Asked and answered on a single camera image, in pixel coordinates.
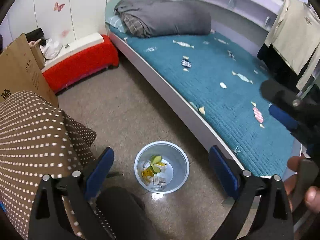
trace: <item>white plastic bag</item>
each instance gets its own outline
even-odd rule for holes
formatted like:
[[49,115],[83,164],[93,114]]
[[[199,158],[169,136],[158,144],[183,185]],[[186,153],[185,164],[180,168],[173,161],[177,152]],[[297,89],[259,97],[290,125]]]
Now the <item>white plastic bag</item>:
[[62,43],[52,41],[52,39],[47,39],[46,42],[46,46],[40,46],[41,52],[46,59],[54,59],[62,49]]

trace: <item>human hand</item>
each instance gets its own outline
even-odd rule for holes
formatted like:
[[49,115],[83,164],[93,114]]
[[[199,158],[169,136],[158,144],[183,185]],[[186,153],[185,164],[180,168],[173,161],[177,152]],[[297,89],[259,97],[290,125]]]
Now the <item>human hand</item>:
[[[288,168],[292,171],[298,172],[299,162],[304,158],[305,158],[304,155],[302,155],[301,157],[298,157],[298,156],[291,157],[287,163]],[[284,188],[285,188],[285,191],[288,196],[291,194],[291,192],[294,190],[294,188],[296,186],[297,177],[298,177],[298,174],[292,175],[290,178],[288,178],[284,182]],[[304,196],[304,202],[305,202],[306,206],[312,212],[319,213],[319,211],[320,211],[320,188],[315,187],[315,186],[311,186],[307,190],[307,192]],[[289,198],[289,203],[290,203],[290,208],[292,210],[292,203],[291,203],[290,198]]]

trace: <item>metal bolt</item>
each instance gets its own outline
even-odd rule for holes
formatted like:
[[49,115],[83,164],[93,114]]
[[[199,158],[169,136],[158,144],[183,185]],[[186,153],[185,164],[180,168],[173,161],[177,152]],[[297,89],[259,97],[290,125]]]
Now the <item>metal bolt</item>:
[[243,174],[243,176],[245,176],[245,177],[250,177],[250,176],[251,176],[251,172],[250,172],[250,171],[247,171],[247,170],[242,171],[242,174]]
[[80,175],[81,175],[81,171],[74,171],[72,173],[72,176],[75,177],[75,178],[79,177]]
[[301,103],[301,101],[300,101],[299,99],[295,99],[295,100],[293,100],[293,101],[292,101],[292,105],[293,105],[293,107],[297,107],[297,106],[299,106],[299,105],[300,105],[300,103]]
[[44,181],[48,181],[50,179],[50,176],[48,174],[43,175],[42,179]]
[[273,178],[276,180],[276,181],[280,181],[281,180],[281,177],[279,175],[274,175]]

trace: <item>beige shirt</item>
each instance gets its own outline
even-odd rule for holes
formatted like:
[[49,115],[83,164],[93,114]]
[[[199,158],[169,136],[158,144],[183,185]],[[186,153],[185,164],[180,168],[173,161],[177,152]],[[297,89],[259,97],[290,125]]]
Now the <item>beige shirt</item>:
[[311,58],[297,83],[302,89],[320,59],[320,19],[308,5],[298,0],[284,0],[265,44],[273,45],[288,66],[298,75]]

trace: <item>pink butterfly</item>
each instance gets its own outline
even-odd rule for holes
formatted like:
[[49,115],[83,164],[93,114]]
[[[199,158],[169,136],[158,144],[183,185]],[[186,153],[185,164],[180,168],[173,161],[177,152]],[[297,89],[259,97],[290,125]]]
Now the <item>pink butterfly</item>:
[[61,5],[59,5],[59,4],[58,4],[58,2],[56,2],[56,3],[55,3],[55,5],[54,5],[53,10],[54,10],[54,11],[58,11],[58,12],[59,12],[59,11],[61,11],[61,10],[62,10],[62,8],[63,8],[64,6],[65,6],[65,4],[64,4],[64,3],[63,3],[63,4],[61,4]]

